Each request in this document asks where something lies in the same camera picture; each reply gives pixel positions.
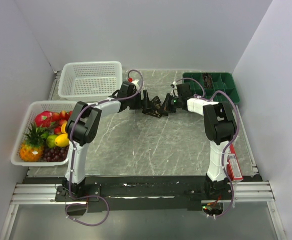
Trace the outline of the dark floral patterned tie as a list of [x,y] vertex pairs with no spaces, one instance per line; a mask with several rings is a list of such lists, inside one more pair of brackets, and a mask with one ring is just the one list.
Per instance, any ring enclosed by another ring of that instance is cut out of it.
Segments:
[[161,118],[162,116],[159,113],[159,108],[161,107],[161,100],[160,100],[159,96],[155,96],[150,101],[151,101],[151,105],[152,105],[153,110],[152,110],[152,113],[146,114],[146,115]]

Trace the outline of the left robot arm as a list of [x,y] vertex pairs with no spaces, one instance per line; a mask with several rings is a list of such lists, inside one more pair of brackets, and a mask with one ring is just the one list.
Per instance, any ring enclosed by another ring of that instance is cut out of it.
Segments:
[[79,201],[85,194],[85,162],[89,144],[96,137],[100,119],[119,113],[126,108],[140,108],[140,91],[142,80],[122,82],[114,95],[95,103],[76,103],[73,114],[66,124],[66,133],[70,146],[68,149],[68,168],[63,180],[67,195],[74,201]]

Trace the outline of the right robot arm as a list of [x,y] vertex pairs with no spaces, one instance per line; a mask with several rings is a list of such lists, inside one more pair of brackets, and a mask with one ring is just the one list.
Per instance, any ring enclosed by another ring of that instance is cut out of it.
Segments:
[[171,84],[172,92],[166,95],[159,109],[162,114],[174,113],[181,108],[203,116],[204,130],[210,142],[209,167],[205,177],[204,193],[209,199],[216,199],[231,192],[231,179],[227,173],[227,157],[230,145],[239,132],[239,115],[234,102],[218,90],[210,99],[192,94],[189,84]]

